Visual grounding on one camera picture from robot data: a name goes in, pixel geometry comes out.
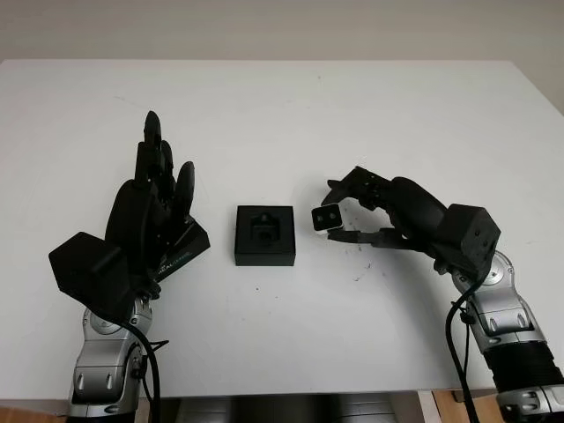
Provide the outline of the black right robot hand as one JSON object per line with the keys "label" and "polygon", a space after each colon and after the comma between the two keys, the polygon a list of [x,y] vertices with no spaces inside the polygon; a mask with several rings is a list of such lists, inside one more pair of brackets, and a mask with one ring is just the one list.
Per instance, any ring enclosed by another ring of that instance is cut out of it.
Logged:
{"label": "black right robot hand", "polygon": [[[434,234],[447,207],[416,182],[395,177],[391,180],[363,167],[355,167],[342,180],[328,180],[330,192],[311,211],[314,229],[332,241],[368,244],[377,249],[402,249],[423,253],[435,260],[434,269],[443,275],[452,266],[440,258],[433,246]],[[369,211],[384,210],[391,226],[373,233],[346,230],[339,203],[353,198]]]}

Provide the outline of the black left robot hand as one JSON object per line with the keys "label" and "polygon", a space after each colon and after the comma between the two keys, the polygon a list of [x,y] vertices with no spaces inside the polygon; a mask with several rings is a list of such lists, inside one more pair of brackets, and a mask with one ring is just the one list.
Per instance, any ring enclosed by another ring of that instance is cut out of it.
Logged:
{"label": "black left robot hand", "polygon": [[134,177],[118,190],[105,239],[127,256],[135,294],[156,300],[160,281],[193,255],[190,216],[195,190],[195,166],[185,162],[174,176],[172,148],[163,139],[158,115],[149,111],[144,139],[137,145]]}

